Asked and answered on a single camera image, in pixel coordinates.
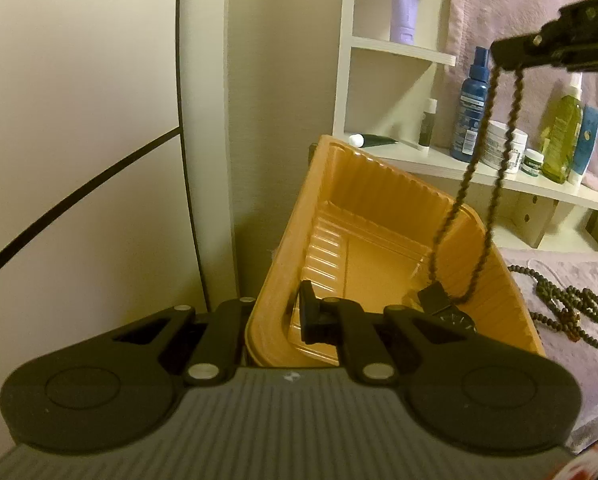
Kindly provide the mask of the white shelf unit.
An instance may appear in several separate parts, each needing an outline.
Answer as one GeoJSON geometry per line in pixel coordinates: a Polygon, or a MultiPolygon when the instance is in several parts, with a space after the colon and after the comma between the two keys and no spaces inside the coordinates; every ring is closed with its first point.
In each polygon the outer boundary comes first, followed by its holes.
{"type": "MultiPolygon", "coordinates": [[[[341,0],[333,135],[384,136],[390,144],[371,154],[453,192],[466,165],[449,153],[451,131],[437,127],[428,145],[418,143],[426,114],[454,114],[443,89],[457,61],[445,47],[451,0],[416,3],[414,40],[399,44],[390,39],[392,0],[341,0]]],[[[590,188],[518,171],[504,181],[494,240],[512,249],[597,252],[586,228],[594,212],[598,193],[590,188]]]]}

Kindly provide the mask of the small dark vial white cap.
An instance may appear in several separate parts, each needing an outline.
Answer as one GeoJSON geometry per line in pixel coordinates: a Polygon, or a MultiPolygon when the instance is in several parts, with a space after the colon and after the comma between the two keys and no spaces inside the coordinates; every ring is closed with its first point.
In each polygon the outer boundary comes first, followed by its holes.
{"type": "Polygon", "coordinates": [[[438,101],[436,99],[428,99],[424,108],[417,143],[418,148],[423,151],[428,151],[430,148],[431,138],[433,137],[433,128],[435,128],[437,106],[438,101]]]}

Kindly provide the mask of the dark green tube white cap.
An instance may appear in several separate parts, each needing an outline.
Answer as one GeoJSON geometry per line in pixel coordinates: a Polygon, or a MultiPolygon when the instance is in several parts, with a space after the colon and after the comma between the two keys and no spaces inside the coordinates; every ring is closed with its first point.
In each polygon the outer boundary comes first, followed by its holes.
{"type": "Polygon", "coordinates": [[[375,148],[375,146],[395,144],[397,140],[389,138],[389,136],[377,136],[377,134],[351,133],[348,136],[348,142],[354,148],[375,148]]]}

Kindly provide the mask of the pink towel cloth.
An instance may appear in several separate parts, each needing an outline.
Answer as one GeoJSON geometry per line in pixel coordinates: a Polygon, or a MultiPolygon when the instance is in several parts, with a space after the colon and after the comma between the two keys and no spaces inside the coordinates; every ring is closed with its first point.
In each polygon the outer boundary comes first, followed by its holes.
{"type": "MultiPolygon", "coordinates": [[[[456,55],[456,66],[447,70],[444,76],[443,99],[448,100],[445,111],[445,126],[441,118],[439,127],[450,132],[458,104],[460,85],[467,76],[476,47],[489,48],[493,41],[510,36],[536,32],[548,21],[558,16],[562,6],[579,0],[450,0],[448,37],[445,49],[456,55]]],[[[529,136],[532,148],[541,150],[548,129],[554,121],[557,103],[567,89],[570,75],[565,70],[552,67],[538,67],[524,72],[522,111],[517,124],[529,136]]],[[[598,109],[598,74],[583,76],[583,102],[598,109]]],[[[598,192],[598,137],[590,164],[584,174],[583,184],[598,192]]],[[[581,285],[591,286],[598,294],[598,258],[574,264],[574,260],[555,261],[556,255],[540,263],[538,270],[564,271],[565,278],[577,278],[581,285]]],[[[572,344],[562,335],[544,330],[540,335],[546,343],[546,351],[556,358],[563,358],[564,366],[574,364],[572,374],[583,382],[583,406],[580,418],[574,426],[567,446],[579,453],[598,440],[598,351],[584,342],[572,344]]]]}

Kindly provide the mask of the lavender tube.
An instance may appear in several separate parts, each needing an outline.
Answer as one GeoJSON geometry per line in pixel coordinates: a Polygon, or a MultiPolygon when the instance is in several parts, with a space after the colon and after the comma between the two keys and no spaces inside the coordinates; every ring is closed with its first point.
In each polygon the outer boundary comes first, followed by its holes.
{"type": "Polygon", "coordinates": [[[413,44],[419,0],[391,0],[390,41],[413,44]]]}

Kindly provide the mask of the blue tube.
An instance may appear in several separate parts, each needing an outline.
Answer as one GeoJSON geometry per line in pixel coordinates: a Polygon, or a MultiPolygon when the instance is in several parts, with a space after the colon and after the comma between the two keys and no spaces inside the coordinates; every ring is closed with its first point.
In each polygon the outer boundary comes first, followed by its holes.
{"type": "Polygon", "coordinates": [[[576,148],[568,174],[568,182],[580,186],[590,164],[598,136],[598,108],[585,105],[576,148]]]}

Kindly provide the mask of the green oil spray bottle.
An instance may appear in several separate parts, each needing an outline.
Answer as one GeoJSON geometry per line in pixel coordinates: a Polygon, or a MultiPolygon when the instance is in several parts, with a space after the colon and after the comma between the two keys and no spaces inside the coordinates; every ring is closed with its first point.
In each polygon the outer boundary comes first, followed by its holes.
{"type": "Polygon", "coordinates": [[[567,180],[582,122],[582,74],[572,73],[559,100],[544,143],[542,174],[559,184],[567,180]]]}

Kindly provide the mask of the orange plastic tray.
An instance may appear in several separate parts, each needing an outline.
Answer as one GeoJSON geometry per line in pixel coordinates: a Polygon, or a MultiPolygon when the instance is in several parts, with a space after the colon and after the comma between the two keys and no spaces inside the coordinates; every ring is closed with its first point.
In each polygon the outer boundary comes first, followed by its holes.
{"type": "MultiPolygon", "coordinates": [[[[264,367],[337,365],[328,344],[304,344],[298,288],[311,281],[317,298],[340,297],[381,313],[390,304],[415,307],[428,286],[433,237],[454,198],[333,136],[322,136],[267,277],[250,315],[245,341],[264,367]]],[[[481,254],[484,225],[464,206],[444,236],[437,278],[450,296],[467,289],[481,254]]],[[[459,306],[476,330],[545,356],[519,288],[492,247],[477,288],[459,306]]]]}

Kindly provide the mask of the black wristwatch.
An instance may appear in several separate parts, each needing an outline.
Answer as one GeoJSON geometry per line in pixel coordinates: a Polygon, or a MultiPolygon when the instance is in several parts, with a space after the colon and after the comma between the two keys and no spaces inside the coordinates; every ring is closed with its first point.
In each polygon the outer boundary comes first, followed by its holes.
{"type": "Polygon", "coordinates": [[[417,293],[417,296],[419,304],[426,314],[457,328],[463,328],[470,332],[476,330],[474,320],[467,313],[456,307],[456,304],[454,304],[439,282],[434,282],[421,289],[417,293]]]}

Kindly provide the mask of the blue spray bottle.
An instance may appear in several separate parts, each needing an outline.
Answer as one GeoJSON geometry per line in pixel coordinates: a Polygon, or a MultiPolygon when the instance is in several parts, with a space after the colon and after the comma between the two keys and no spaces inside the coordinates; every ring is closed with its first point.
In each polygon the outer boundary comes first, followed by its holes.
{"type": "Polygon", "coordinates": [[[460,87],[451,156],[462,162],[469,162],[474,155],[489,93],[489,62],[490,52],[487,48],[474,49],[474,61],[470,65],[468,77],[460,87]]]}

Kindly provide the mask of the small green-label jar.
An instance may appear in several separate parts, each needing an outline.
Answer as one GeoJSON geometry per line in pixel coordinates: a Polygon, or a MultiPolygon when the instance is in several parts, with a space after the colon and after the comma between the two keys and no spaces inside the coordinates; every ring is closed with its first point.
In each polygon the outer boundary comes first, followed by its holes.
{"type": "Polygon", "coordinates": [[[535,151],[533,148],[527,148],[520,162],[520,170],[530,177],[538,177],[541,174],[543,164],[544,154],[535,151]]]}

